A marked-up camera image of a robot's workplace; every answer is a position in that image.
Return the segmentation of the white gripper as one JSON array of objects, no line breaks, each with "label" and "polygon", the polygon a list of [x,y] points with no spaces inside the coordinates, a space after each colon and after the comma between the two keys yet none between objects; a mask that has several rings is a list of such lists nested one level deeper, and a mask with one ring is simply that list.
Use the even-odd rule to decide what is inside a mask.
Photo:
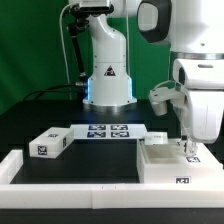
[{"label": "white gripper", "polygon": [[173,109],[190,140],[184,143],[184,153],[195,156],[198,151],[196,142],[214,143],[220,133],[223,112],[223,91],[193,91],[185,93],[183,103]]}]

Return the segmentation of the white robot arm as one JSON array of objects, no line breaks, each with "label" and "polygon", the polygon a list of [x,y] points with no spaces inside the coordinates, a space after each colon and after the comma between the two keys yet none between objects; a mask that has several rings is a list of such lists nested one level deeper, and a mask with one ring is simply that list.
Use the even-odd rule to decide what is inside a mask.
[{"label": "white robot arm", "polygon": [[156,115],[171,102],[187,136],[185,151],[219,136],[224,113],[224,0],[68,0],[78,24],[86,21],[93,44],[93,74],[83,103],[98,110],[134,104],[126,72],[126,39],[107,19],[137,18],[149,43],[170,46],[170,80],[149,99]]}]

